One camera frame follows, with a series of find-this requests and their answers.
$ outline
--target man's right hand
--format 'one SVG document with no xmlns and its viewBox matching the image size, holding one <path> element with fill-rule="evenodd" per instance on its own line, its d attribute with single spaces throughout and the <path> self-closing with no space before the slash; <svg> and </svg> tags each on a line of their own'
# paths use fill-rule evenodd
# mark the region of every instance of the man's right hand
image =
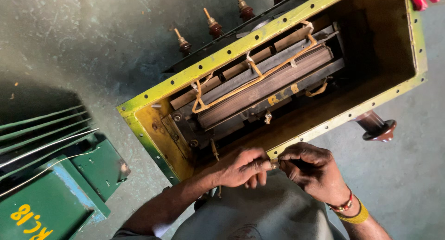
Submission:
<svg viewBox="0 0 445 240">
<path fill-rule="evenodd" d="M 341 206 L 349 200 L 351 192 L 329 150 L 298 142 L 278 160 L 287 177 L 318 201 Z"/>
</svg>

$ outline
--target worker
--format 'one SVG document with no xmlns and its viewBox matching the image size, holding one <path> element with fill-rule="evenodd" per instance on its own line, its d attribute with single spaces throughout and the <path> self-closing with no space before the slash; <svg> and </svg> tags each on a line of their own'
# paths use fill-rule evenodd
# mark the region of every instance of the worker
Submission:
<svg viewBox="0 0 445 240">
<path fill-rule="evenodd" d="M 142 205 L 113 240 L 158 240 L 196 199 L 220 185 L 221 198 L 197 209 L 173 240 L 344 240 L 324 203 L 350 239 L 391 239 L 348 188 L 329 150 L 299 142 L 278 159 L 280 169 L 273 170 L 261 148 L 233 152 Z"/>
</svg>

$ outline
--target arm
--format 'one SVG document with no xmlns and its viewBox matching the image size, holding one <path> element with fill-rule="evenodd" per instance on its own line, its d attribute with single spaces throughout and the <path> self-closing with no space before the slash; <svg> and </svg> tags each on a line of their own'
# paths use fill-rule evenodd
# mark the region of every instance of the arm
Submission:
<svg viewBox="0 0 445 240">
<path fill-rule="evenodd" d="M 244 183 L 266 184 L 266 171 L 271 169 L 262 149 L 238 151 L 222 158 L 214 166 L 196 176 L 166 189 L 141 206 L 122 226 L 146 236 L 162 236 L 170 225 L 197 198 L 219 186 L 236 187 Z"/>
<path fill-rule="evenodd" d="M 278 159 L 287 177 L 318 201 L 334 206 L 348 202 L 350 190 L 334 161 L 332 152 L 305 142 L 287 147 Z M 359 214 L 360 203 L 353 196 L 352 206 L 340 212 L 343 216 Z M 391 240 L 385 229 L 371 216 L 360 224 L 342 220 L 351 240 Z"/>
</svg>

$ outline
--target yellow thread bracelet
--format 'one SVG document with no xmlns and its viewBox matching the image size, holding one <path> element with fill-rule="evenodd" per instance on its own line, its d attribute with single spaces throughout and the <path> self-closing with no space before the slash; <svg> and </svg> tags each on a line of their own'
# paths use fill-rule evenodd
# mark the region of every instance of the yellow thread bracelet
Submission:
<svg viewBox="0 0 445 240">
<path fill-rule="evenodd" d="M 368 218 L 369 213 L 368 210 L 365 208 L 365 206 L 361 203 L 360 199 L 359 198 L 357 199 L 359 200 L 360 203 L 359 214 L 353 217 L 345 217 L 342 214 L 336 212 L 338 218 L 351 224 L 361 224 L 362 222 L 364 222 Z"/>
</svg>

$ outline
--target gray shirt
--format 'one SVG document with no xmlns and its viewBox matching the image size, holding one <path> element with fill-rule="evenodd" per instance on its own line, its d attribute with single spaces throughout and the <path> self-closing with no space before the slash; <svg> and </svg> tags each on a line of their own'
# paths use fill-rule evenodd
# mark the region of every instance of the gray shirt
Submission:
<svg viewBox="0 0 445 240">
<path fill-rule="evenodd" d="M 267 173 L 266 186 L 223 187 L 181 226 L 172 240 L 344 240 L 327 220 L 325 205 L 289 180 L 285 173 Z M 118 231 L 117 240 L 158 240 Z"/>
</svg>

